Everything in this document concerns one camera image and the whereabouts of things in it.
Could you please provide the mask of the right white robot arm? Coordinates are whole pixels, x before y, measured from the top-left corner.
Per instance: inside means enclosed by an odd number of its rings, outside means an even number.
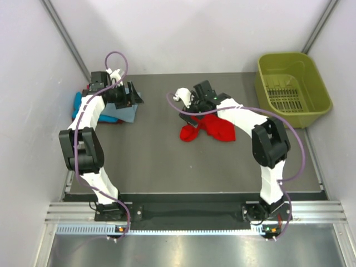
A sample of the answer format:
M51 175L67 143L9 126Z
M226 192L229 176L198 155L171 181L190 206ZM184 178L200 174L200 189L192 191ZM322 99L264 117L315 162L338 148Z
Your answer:
M204 122L221 121L248 134L253 158L261 169L261 190L259 203L247 212L246 218L260 224L278 216L284 202L280 183L290 151L283 121L258 114L226 93L217 94L209 81L195 85L193 90L177 89L173 100L184 104L180 117L194 129Z

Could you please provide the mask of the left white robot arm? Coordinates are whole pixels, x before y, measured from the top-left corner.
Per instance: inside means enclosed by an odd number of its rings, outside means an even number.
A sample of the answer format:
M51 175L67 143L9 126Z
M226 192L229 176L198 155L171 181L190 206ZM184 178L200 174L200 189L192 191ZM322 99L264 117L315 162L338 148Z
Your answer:
M105 108L119 110L143 103L133 83L123 84L122 76L119 69L92 72L90 83L75 101L73 122L58 135L66 167L97 196L97 221L123 221L128 215L104 169L104 151L95 131Z

